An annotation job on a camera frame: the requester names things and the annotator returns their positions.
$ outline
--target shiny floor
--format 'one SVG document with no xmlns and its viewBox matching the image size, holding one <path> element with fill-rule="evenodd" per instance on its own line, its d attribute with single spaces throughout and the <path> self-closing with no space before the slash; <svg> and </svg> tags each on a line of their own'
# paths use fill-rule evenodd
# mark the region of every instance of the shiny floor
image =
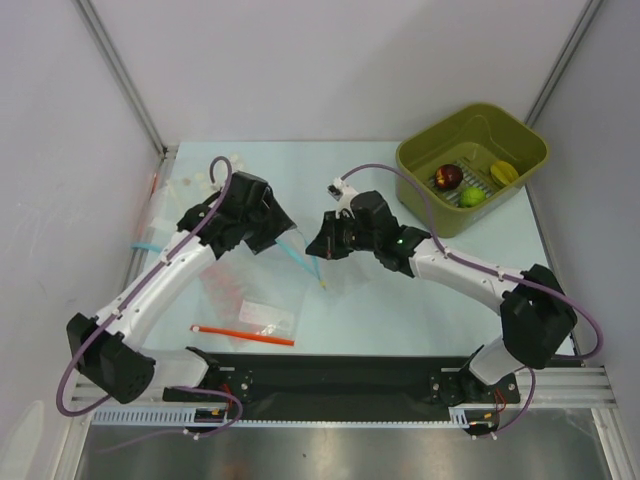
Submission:
<svg viewBox="0 0 640 480">
<path fill-rule="evenodd" d="M 610 478 L 588 410 L 529 412 L 496 441 L 460 430 L 234 428 L 97 452 L 150 431 L 92 427 L 76 480 Z"/>
</svg>

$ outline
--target green bin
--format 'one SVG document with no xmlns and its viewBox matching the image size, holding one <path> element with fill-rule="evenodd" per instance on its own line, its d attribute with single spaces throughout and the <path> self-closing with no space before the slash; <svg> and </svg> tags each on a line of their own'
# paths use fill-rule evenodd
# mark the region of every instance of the green bin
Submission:
<svg viewBox="0 0 640 480">
<path fill-rule="evenodd" d="M 476 103 L 402 142 L 396 151 L 396 162 L 426 192 L 436 232 L 449 238 L 515 195 L 548 155 L 546 142 L 522 122 L 495 105 Z M 507 187 L 494 182 L 489 172 L 498 160 L 513 165 L 520 175 Z M 434 186 L 435 172 L 445 163 L 458 165 L 464 172 L 462 184 L 451 192 L 441 192 Z M 484 190 L 487 199 L 475 207 L 460 208 L 460 193 L 469 186 Z M 420 195 L 400 177 L 396 194 L 429 226 Z"/>
</svg>

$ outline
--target orange pen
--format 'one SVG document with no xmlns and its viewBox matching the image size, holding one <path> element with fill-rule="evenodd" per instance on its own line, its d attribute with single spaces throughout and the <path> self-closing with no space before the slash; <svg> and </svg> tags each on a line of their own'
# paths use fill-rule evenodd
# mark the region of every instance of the orange pen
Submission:
<svg viewBox="0 0 640 480">
<path fill-rule="evenodd" d="M 293 347 L 294 345 L 293 340 L 287 340 L 286 338 L 266 337 L 264 335 L 258 335 L 255 333 L 245 333 L 245 332 L 237 332 L 235 330 L 227 330 L 226 328 L 204 327 L 202 325 L 191 325 L 190 330 L 192 332 L 218 333 L 220 335 L 227 335 L 229 337 L 243 338 L 245 340 L 254 340 L 256 342 L 263 342 L 263 343 L 272 343 L 274 345 L 285 345 L 287 347 Z"/>
</svg>

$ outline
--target robotic arm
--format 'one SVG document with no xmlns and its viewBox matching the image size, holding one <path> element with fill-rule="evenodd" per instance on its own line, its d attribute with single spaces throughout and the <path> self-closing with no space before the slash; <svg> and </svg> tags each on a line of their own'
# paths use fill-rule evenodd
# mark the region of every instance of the robotic arm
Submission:
<svg viewBox="0 0 640 480">
<path fill-rule="evenodd" d="M 241 241 L 258 254 L 295 227 L 261 178 L 233 173 L 226 195 L 211 213 L 220 195 L 216 192 L 186 212 L 157 261 L 118 298 L 92 318 L 78 313 L 67 324 L 71 353 L 79 357 L 77 370 L 120 403 L 135 400 L 147 388 L 203 386 L 207 376 L 217 374 L 215 361 L 195 348 L 151 352 L 142 345 L 160 314 L 207 266 Z M 89 346 L 84 345 L 104 324 Z"/>
<path fill-rule="evenodd" d="M 329 186 L 329 193 L 338 207 L 325 212 L 320 232 L 306 250 L 308 255 L 338 260 L 353 251 L 369 251 L 388 270 L 451 287 L 500 315 L 502 336 L 476 351 L 463 369 L 467 375 L 462 388 L 467 398 L 486 392 L 523 366 L 544 368 L 575 326 L 576 314 L 563 302 L 503 278 L 508 274 L 562 292 L 548 268 L 534 265 L 519 271 L 448 248 L 442 252 L 428 232 L 399 225 L 377 191 L 358 193 L 337 179 Z M 497 269 L 499 277 L 456 262 L 451 254 L 487 270 Z"/>
</svg>

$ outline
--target wall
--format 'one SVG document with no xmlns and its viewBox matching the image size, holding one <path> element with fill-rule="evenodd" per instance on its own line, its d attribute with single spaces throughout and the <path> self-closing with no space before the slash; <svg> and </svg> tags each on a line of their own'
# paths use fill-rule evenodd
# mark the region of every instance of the wall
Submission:
<svg viewBox="0 0 640 480">
<path fill-rule="evenodd" d="M 121 286 L 158 158 L 72 2 L 4 1 L 0 25 L 0 479 L 24 478 L 24 435 L 42 480 L 68 426 L 66 322 Z"/>
<path fill-rule="evenodd" d="M 640 3 L 602 10 L 536 124 L 552 157 L 531 187 L 567 290 L 604 327 L 594 363 L 605 364 L 640 452 Z"/>
<path fill-rule="evenodd" d="M 94 0 L 166 142 L 400 140 L 524 118 L 585 0 Z"/>
</svg>

